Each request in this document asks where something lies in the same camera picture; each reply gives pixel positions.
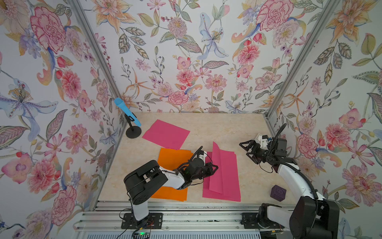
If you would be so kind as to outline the orange paper sheet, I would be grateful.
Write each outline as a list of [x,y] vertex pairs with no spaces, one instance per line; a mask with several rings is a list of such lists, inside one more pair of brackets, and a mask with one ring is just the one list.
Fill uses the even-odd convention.
[[[158,163],[161,167],[174,170],[182,163],[187,162],[193,153],[189,150],[175,150],[161,148]],[[161,187],[151,198],[167,199],[184,202],[187,200],[188,190],[177,190],[171,187]]]

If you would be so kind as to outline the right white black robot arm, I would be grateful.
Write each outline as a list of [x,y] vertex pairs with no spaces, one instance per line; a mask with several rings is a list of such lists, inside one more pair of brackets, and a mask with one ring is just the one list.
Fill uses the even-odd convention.
[[317,192],[292,158],[287,156],[287,142],[282,138],[264,138],[239,144],[246,155],[257,165],[268,163],[279,174],[297,199],[294,210],[263,203],[258,210],[256,223],[267,229],[278,224],[290,230],[295,239],[336,239],[339,207]]

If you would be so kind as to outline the pink paper sheet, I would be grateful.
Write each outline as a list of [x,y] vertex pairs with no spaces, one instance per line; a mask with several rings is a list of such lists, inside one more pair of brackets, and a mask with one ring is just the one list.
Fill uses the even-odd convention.
[[[217,172],[204,180],[203,198],[241,202],[236,154],[221,150],[220,157],[221,163]],[[218,183],[222,186],[222,194],[212,191],[212,185]]]
[[211,162],[214,165],[214,174],[210,177],[209,190],[223,194],[221,150],[216,142],[213,142]]

